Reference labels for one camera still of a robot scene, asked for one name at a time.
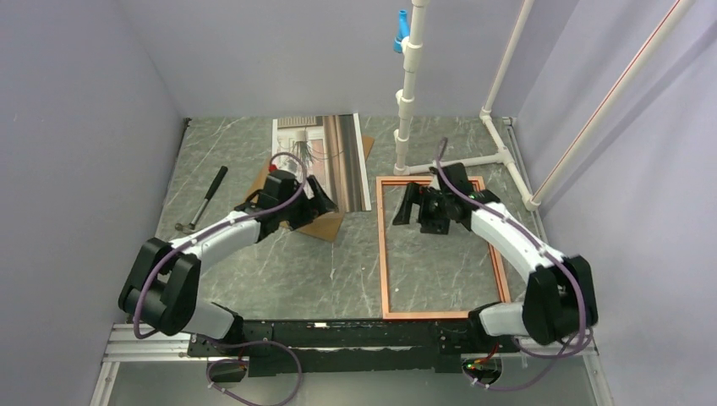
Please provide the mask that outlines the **red picture frame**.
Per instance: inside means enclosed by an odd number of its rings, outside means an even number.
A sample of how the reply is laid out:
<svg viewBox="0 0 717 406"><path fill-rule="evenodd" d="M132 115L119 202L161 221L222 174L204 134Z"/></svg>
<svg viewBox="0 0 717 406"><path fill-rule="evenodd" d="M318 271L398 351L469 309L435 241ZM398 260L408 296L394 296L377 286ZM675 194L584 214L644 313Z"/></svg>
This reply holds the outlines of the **red picture frame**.
<svg viewBox="0 0 717 406"><path fill-rule="evenodd" d="M379 176L376 211L381 316L390 321L464 319L481 305L512 300L501 254L460 225L445 235L395 226L406 186L429 175Z"/></svg>

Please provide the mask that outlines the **printed photo sheet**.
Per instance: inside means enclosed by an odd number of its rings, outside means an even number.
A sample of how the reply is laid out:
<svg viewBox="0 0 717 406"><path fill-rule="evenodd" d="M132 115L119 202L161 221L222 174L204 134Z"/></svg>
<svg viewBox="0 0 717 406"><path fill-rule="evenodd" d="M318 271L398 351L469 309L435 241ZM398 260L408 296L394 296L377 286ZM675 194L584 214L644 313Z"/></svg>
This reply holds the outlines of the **printed photo sheet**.
<svg viewBox="0 0 717 406"><path fill-rule="evenodd" d="M365 147L359 116L338 114L272 120L273 164L303 178L315 177L341 213L371 211Z"/></svg>

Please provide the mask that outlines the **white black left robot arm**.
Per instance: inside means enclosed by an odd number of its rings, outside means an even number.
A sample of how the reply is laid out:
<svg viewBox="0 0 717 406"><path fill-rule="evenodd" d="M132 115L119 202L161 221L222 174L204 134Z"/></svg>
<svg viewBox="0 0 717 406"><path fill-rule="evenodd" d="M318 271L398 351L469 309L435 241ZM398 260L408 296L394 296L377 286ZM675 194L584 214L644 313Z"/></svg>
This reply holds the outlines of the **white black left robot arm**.
<svg viewBox="0 0 717 406"><path fill-rule="evenodd" d="M223 355L243 343L242 316L199 298L200 277L231 254L258 244L281 224L296 230L337 210L318 180L275 169L262 188L247 196L222 220L172 241L146 240L118 296L118 307L153 332L209 337Z"/></svg>

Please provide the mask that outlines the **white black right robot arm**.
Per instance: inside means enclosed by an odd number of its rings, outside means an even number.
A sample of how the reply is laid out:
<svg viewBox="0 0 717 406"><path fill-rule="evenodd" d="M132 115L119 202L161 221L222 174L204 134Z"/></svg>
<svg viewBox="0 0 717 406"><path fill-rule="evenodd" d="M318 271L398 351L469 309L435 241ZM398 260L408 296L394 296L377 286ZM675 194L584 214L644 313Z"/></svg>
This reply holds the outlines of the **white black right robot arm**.
<svg viewBox="0 0 717 406"><path fill-rule="evenodd" d="M571 350L588 344L599 319L588 261L539 239L496 194L474 188L461 163L430 171L429 184L407 184L393 225L408 224L414 207L421 233L444 235L452 223L459 224L495 248L526 283L523 300L468 313L469 346L485 351L509 337L529 337L540 345L560 342Z"/></svg>

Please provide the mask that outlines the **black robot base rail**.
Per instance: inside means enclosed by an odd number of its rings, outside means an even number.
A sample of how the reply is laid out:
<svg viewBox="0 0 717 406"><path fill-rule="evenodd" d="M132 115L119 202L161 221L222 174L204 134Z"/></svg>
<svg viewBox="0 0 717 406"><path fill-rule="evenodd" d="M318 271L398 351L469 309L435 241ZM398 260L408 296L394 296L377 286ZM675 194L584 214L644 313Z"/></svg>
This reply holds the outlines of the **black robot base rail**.
<svg viewBox="0 0 717 406"><path fill-rule="evenodd" d="M251 377L304 373L432 370L459 373L468 359L515 354L507 337L489 337L471 319L246 320L217 343L194 336L191 358L242 359Z"/></svg>

